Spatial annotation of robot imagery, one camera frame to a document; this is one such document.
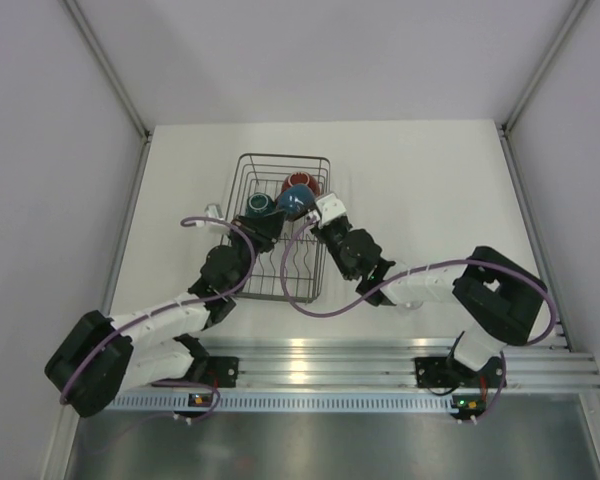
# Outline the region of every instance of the white wall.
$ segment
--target white wall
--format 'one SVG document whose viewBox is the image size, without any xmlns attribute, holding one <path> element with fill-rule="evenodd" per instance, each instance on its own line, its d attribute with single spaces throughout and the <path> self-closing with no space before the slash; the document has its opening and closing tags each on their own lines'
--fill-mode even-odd
<svg viewBox="0 0 600 480">
<path fill-rule="evenodd" d="M 569 326 L 600 365 L 600 0 L 521 118 L 514 146 Z"/>
<path fill-rule="evenodd" d="M 43 367 L 102 301 L 138 149 L 59 2 L 0 0 L 0 479 L 38 477 Z"/>
<path fill-rule="evenodd" d="M 502 122 L 573 0 L 80 0 L 156 124 Z"/>
</svg>

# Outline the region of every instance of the white table surface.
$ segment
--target white table surface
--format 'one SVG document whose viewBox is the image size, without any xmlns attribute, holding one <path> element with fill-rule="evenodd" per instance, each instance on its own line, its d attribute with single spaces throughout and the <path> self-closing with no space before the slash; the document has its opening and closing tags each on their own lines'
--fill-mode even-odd
<svg viewBox="0 0 600 480">
<path fill-rule="evenodd" d="M 208 203 L 226 206 L 245 152 L 325 156 L 331 187 L 349 219 L 383 257 L 421 265 L 466 258 L 490 245 L 537 273 L 500 141 L 491 121 L 395 121 L 177 125 L 156 128 L 118 279 L 112 313 L 151 306 L 186 290 L 219 236 L 181 228 Z M 334 310 L 355 298 L 327 258 L 322 294 Z M 362 304 L 332 319 L 305 317 L 282 302 L 239 299 L 205 337 L 455 337 L 473 319 L 459 305 L 405 314 Z M 548 322 L 546 307 L 532 336 Z"/>
</svg>

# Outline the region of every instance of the wire dish rack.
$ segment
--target wire dish rack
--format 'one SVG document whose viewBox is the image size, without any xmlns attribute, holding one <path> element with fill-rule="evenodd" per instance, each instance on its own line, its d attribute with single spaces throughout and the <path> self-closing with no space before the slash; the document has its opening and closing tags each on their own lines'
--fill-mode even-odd
<svg viewBox="0 0 600 480">
<path fill-rule="evenodd" d="M 254 193 L 266 193 L 276 200 L 285 179 L 295 172 L 307 172 L 320 185 L 320 192 L 330 191 L 331 164 L 324 157 L 245 153 L 238 159 L 229 194 L 227 218 L 244 215 L 247 199 Z M 271 252 L 258 256 L 253 275 L 239 297 L 260 300 L 284 300 L 280 285 L 282 253 L 291 234 L 303 224 L 302 218 L 285 222 L 278 243 Z M 320 295 L 325 263 L 325 247 L 312 233 L 306 232 L 296 242 L 287 261 L 287 288 L 296 301 L 311 303 Z"/>
</svg>

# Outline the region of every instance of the robotic arm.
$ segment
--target robotic arm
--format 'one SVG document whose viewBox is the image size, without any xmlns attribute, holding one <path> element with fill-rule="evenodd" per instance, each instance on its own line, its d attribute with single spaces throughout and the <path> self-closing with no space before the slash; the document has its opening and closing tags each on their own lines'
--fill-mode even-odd
<svg viewBox="0 0 600 480">
<path fill-rule="evenodd" d="M 496 250 L 477 247 L 463 262 L 469 265 L 449 261 L 443 262 L 448 265 L 438 264 L 435 270 L 428 267 L 410 270 L 399 261 L 384 259 L 382 248 L 366 230 L 353 229 L 344 204 L 335 194 L 317 199 L 315 210 L 317 222 L 312 233 L 326 245 L 342 276 L 346 280 L 359 280 L 357 293 L 368 295 L 375 289 L 367 296 L 368 303 L 409 308 L 422 302 L 460 303 L 476 320 L 456 339 L 444 361 L 416 369 L 419 386 L 457 388 L 476 384 L 478 374 L 506 345 L 524 346 L 529 341 L 544 301 L 538 289 L 546 292 L 547 287 Z M 484 268 L 481 264 L 502 270 Z M 511 272 L 537 288 L 513 277 Z M 408 275 L 387 281 L 403 273 Z M 499 366 L 500 361 L 494 360 L 494 365 Z"/>
<path fill-rule="evenodd" d="M 525 283 L 479 266 L 459 265 L 435 274 L 427 269 L 413 271 L 387 281 L 408 269 L 382 258 L 382 248 L 368 232 L 353 229 L 335 194 L 318 198 L 309 215 L 317 220 L 312 233 L 326 246 L 343 278 L 359 280 L 357 293 L 366 295 L 381 286 L 366 298 L 371 305 L 459 302 L 476 319 L 457 339 L 448 357 L 421 370 L 420 386 L 471 386 L 472 379 L 505 345 L 526 344 L 543 299 Z M 224 296 L 222 292 L 239 291 L 253 267 L 255 259 L 244 237 L 256 256 L 271 251 L 284 222 L 282 211 L 261 218 L 237 216 L 232 221 L 229 245 L 211 249 L 200 278 L 173 301 L 110 318 L 98 311 L 87 313 L 47 363 L 46 376 L 82 417 L 98 413 L 121 391 L 157 380 L 217 383 L 214 365 L 218 362 L 225 364 L 217 370 L 233 374 L 217 386 L 234 387 L 238 359 L 210 357 L 196 337 L 221 322 L 236 306 L 229 293 Z M 539 279 L 489 247 L 476 248 L 470 259 L 514 270 L 546 291 Z M 492 289 L 490 284 L 498 286 Z M 92 359 L 85 365 L 88 356 Z"/>
</svg>

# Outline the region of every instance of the red bowl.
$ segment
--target red bowl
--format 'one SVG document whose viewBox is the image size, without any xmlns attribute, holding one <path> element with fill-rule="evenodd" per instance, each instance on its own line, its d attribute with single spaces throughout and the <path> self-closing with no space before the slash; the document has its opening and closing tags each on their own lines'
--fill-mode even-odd
<svg viewBox="0 0 600 480">
<path fill-rule="evenodd" d="M 284 182 L 282 183 L 280 193 L 284 193 L 285 190 L 293 187 L 294 185 L 306 185 L 311 189 L 316 197 L 320 196 L 320 184 L 312 175 L 309 175 L 307 172 L 295 172 L 285 178 Z"/>
</svg>

